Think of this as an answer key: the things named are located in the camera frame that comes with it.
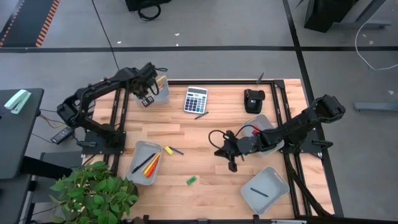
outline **remote control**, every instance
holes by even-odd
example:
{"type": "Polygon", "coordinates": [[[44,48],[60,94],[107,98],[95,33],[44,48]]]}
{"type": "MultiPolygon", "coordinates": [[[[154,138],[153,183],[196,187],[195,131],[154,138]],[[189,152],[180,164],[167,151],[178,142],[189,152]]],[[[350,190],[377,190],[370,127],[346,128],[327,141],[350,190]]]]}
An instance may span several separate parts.
{"type": "Polygon", "coordinates": [[[58,134],[56,134],[54,137],[52,137],[51,141],[54,142],[55,144],[60,144],[63,140],[69,138],[69,136],[71,136],[73,132],[75,131],[71,127],[66,127],[58,134]]]}
{"type": "Polygon", "coordinates": [[[206,111],[207,89],[189,86],[185,96],[184,111],[203,114],[206,111]]]}

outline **wooden tabletop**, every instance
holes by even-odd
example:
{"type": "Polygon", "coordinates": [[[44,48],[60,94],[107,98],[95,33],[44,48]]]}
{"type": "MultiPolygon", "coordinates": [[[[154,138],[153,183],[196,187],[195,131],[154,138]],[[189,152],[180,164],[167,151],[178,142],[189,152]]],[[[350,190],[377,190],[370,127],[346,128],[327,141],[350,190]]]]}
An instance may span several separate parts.
{"type": "MultiPolygon", "coordinates": [[[[287,98],[292,117],[307,107],[300,80],[285,80],[287,98]]],[[[130,100],[126,118],[126,150],[120,157],[118,175],[124,177],[128,170],[136,142],[153,142],[161,146],[172,146],[185,153],[168,155],[160,163],[156,181],[151,186],[138,185],[139,201],[131,208],[129,218],[149,215],[151,220],[192,220],[207,219],[252,219],[254,212],[241,196],[241,187],[267,166],[272,166],[287,182],[283,156],[274,152],[267,156],[250,154],[244,162],[237,158],[238,171],[228,170],[228,160],[214,156],[216,149],[208,141],[208,133],[214,129],[236,132],[242,124],[256,114],[245,112],[243,91],[264,90],[266,99],[261,113],[274,126],[277,120],[270,85],[198,85],[208,89],[207,115],[194,119],[197,114],[183,111],[187,86],[170,86],[170,101],[165,105],[140,107],[130,100]],[[187,185],[186,181],[195,176],[197,181],[187,185]]],[[[277,91],[279,102],[282,98],[277,91]]],[[[93,119],[109,123],[114,92],[96,101],[93,119]]],[[[116,121],[120,120],[121,109],[116,121]]],[[[223,145],[221,134],[215,133],[212,141],[223,145]]],[[[309,154],[301,155],[305,181],[308,189],[333,213],[330,194],[326,184],[321,160],[309,154]]],[[[302,196],[296,186],[301,214],[304,214],[302,196]]],[[[276,201],[260,218],[293,218],[290,195],[276,201]]]]}

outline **calculator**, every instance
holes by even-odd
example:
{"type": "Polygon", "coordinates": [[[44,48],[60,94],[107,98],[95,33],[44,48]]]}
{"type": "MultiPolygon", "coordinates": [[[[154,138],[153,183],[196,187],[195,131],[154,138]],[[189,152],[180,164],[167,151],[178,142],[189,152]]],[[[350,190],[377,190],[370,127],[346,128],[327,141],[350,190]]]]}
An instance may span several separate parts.
{"type": "Polygon", "coordinates": [[[185,96],[184,111],[202,114],[206,111],[207,89],[189,86],[185,96]]]}

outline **black tape dispenser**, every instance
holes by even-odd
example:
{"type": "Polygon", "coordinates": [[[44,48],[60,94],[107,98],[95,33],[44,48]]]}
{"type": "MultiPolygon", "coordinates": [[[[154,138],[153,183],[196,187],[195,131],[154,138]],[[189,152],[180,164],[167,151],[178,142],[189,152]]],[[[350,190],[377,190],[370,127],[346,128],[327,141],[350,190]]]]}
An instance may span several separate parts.
{"type": "Polygon", "coordinates": [[[246,112],[259,114],[262,109],[262,101],[266,99],[266,94],[262,90],[247,89],[244,91],[244,108],[246,112]]]}

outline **concrete floor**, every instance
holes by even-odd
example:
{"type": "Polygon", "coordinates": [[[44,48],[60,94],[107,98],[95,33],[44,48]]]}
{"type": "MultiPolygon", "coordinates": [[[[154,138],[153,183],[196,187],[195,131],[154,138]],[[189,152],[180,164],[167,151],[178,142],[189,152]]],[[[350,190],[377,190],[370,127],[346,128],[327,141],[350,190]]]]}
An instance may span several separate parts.
{"type": "MultiPolygon", "coordinates": [[[[0,2],[0,25],[16,2],[0,2]]],[[[304,1],[296,8],[298,2],[289,0],[301,46],[353,46],[356,30],[331,29],[321,34],[304,29],[307,5],[304,1]]],[[[173,0],[162,6],[162,15],[152,22],[128,12],[123,0],[95,3],[114,47],[293,46],[280,0],[173,0]]],[[[398,45],[397,12],[397,1],[388,0],[374,18],[389,19],[393,25],[363,31],[358,44],[369,46],[371,40],[376,46],[398,45]]],[[[61,1],[43,44],[43,48],[52,47],[108,47],[90,0],[61,1]]],[[[398,52],[362,54],[375,67],[398,63],[398,52]]],[[[330,156],[344,215],[398,220],[394,209],[398,201],[397,115],[352,109],[356,101],[398,99],[398,68],[374,72],[356,52],[304,52],[303,56],[314,95],[335,95],[347,108],[342,121],[323,125],[326,139],[335,143],[330,156]]],[[[141,67],[151,61],[169,68],[170,78],[257,78],[261,72],[264,78],[302,77],[294,51],[118,52],[116,59],[120,67],[141,67]]],[[[0,89],[44,88],[42,108],[50,110],[77,88],[116,72],[109,52],[0,54],[0,67],[7,80],[0,82],[0,89]]],[[[45,115],[57,118],[52,113],[45,115]]],[[[57,130],[38,119],[34,133],[49,139],[57,130]]],[[[27,155],[78,150],[73,141],[56,146],[32,137],[27,155]]],[[[37,211],[45,206],[51,205],[38,206],[37,211]]],[[[48,221],[50,216],[40,214],[35,219],[48,221]]]]}

